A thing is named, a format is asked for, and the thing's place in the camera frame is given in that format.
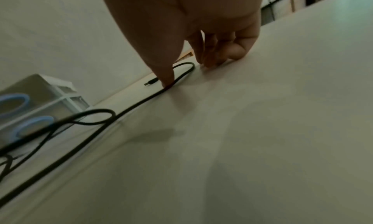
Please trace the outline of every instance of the black cord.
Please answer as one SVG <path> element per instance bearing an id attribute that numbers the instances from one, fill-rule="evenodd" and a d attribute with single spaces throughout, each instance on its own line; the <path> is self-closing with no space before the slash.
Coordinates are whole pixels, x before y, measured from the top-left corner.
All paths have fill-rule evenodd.
<path id="1" fill-rule="evenodd" d="M 44 127 L 44 128 L 42 128 L 42 129 L 40 129 L 40 130 L 30 134 L 30 135 L 27 135 L 24 138 L 19 139 L 16 142 L 13 142 L 13 143 L 5 146 L 4 148 L 0 149 L 0 157 L 5 157 L 7 159 L 6 164 L 5 164 L 5 168 L 3 169 L 3 171 L 0 174 L 0 181 L 1 181 L 1 179 L 3 179 L 6 175 L 8 175 L 10 172 L 14 171 L 14 169 L 19 167 L 22 163 L 24 163 L 32 155 L 34 155 L 47 141 L 49 141 L 50 139 L 55 137 L 56 134 L 54 134 L 54 133 L 60 127 L 62 127 L 63 125 L 70 124 L 70 123 L 79 124 L 79 125 L 100 125 L 100 124 L 103 124 L 100 128 L 98 128 L 88 138 L 86 138 L 83 142 L 81 142 L 79 145 L 77 145 L 75 148 L 73 148 L 67 154 L 65 154 L 60 159 L 56 160 L 54 163 L 50 164 L 49 166 L 47 166 L 46 168 L 44 168 L 43 170 L 41 170 L 40 172 L 38 172 L 37 174 L 35 174 L 31 178 L 29 178 L 28 180 L 23 182 L 21 185 L 14 188 L 12 191 L 7 193 L 5 196 L 3 196 L 0 199 L 0 208 L 2 208 L 4 205 L 9 203 L 12 199 L 14 199 L 19 194 L 21 194 L 24 190 L 26 190 L 27 188 L 29 188 L 30 186 L 32 186 L 33 184 L 38 182 L 41 178 L 45 177 L 47 174 L 49 174 L 54 169 L 58 168 L 64 162 L 66 162 L 71 157 L 73 157 L 81 149 L 83 149 L 85 146 L 87 146 L 93 139 L 95 139 L 100 133 L 102 133 L 106 128 L 108 128 L 111 124 L 113 124 L 116 120 L 118 120 L 119 118 L 124 116 L 126 113 L 130 112 L 131 110 L 135 109 L 136 107 L 142 105 L 143 103 L 145 103 L 145 102 L 151 100 L 152 98 L 155 98 L 155 97 L 159 96 L 160 94 L 164 93 L 165 91 L 170 89 L 173 85 L 175 85 L 180 79 L 182 79 L 184 76 L 186 76 L 187 74 L 191 73 L 194 70 L 194 68 L 195 68 L 194 63 L 192 63 L 192 62 L 184 62 L 184 63 L 181 63 L 181 64 L 178 64 L 178 65 L 174 66 L 173 68 L 176 68 L 176 67 L 179 67 L 179 66 L 185 65 L 185 64 L 191 64 L 192 67 L 190 69 L 188 69 L 186 72 L 184 72 L 183 74 L 181 74 L 178 78 L 176 78 L 171 85 L 169 85 L 169 86 L 163 88 L 162 90 L 148 96 L 147 98 L 135 103 L 134 105 L 132 105 L 132 106 L 128 107 L 127 109 L 125 109 L 124 111 L 120 112 L 118 115 L 116 115 L 115 112 L 111 109 L 93 109 L 93 110 L 88 110 L 88 111 L 85 111 L 85 112 L 81 112 L 81 113 L 72 115 L 68 118 L 65 118 L 61 121 L 58 121 L 54 124 L 51 124 L 47 127 Z M 81 119 L 82 117 L 97 114 L 97 113 L 109 113 L 109 114 L 111 114 L 111 116 L 108 119 L 105 119 L 105 120 L 102 120 L 102 121 L 99 121 L 99 122 L 93 122 L 93 123 L 86 123 L 86 122 L 77 121 L 77 120 Z M 17 163 L 13 168 L 10 168 L 11 165 L 12 165 L 12 161 L 14 159 L 10 155 L 8 155 L 7 153 L 9 153 L 12 150 L 15 150 L 15 149 L 33 141 L 36 138 L 41 137 L 45 134 L 47 134 L 47 136 L 43 139 L 43 141 L 30 154 L 26 155 L 26 157 L 23 158 L 19 163 Z"/>

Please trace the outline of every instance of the wall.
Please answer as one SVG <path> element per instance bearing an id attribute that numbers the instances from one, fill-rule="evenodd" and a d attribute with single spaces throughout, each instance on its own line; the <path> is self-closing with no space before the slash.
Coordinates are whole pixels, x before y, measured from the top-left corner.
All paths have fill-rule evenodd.
<path id="1" fill-rule="evenodd" d="M 150 73 L 103 0 L 0 0 L 0 89 L 41 73 L 94 104 Z"/>

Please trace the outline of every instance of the hand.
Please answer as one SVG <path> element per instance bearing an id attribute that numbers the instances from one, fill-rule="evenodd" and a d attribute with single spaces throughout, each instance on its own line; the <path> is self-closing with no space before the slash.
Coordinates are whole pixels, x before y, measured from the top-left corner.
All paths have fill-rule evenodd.
<path id="1" fill-rule="evenodd" d="M 262 0 L 104 0 L 123 34 L 163 85 L 184 40 L 211 68 L 240 59 L 260 30 Z"/>

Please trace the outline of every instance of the white table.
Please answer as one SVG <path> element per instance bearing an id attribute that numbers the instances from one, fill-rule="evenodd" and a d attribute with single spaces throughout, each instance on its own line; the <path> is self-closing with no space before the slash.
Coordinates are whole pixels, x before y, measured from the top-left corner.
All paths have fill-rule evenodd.
<path id="1" fill-rule="evenodd" d="M 246 58 L 196 70 L 125 117 L 0 210 L 2 223 L 373 223 L 371 4 L 324 0 L 264 26 Z M 54 148 L 1 195 L 64 153 Z"/>

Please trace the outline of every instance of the blue oval ring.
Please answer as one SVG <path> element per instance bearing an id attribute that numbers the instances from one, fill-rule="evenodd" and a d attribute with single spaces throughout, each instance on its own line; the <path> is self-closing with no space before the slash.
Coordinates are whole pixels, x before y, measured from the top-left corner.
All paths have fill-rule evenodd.
<path id="1" fill-rule="evenodd" d="M 6 94 L 6 95 L 2 95 L 0 96 L 0 103 L 4 102 L 4 101 L 8 101 L 8 100 L 16 100 L 16 99 L 23 99 L 23 103 L 18 106 L 17 108 L 15 109 L 12 109 L 6 113 L 1 113 L 0 114 L 0 118 L 4 118 L 6 116 L 10 116 L 14 113 L 16 113 L 17 111 L 21 110 L 22 108 L 24 108 L 25 106 L 28 105 L 28 103 L 30 102 L 30 96 L 28 94 L 24 94 L 24 93 L 13 93 L 13 94 Z"/>
<path id="2" fill-rule="evenodd" d="M 20 135 L 21 131 L 29 126 L 35 125 L 40 122 L 49 122 L 49 124 L 52 124 L 54 122 L 54 118 L 52 116 L 39 116 L 35 118 L 31 118 L 27 121 L 24 121 L 23 123 L 19 124 L 15 129 L 13 129 L 12 140 L 16 141 L 20 139 L 22 136 Z"/>

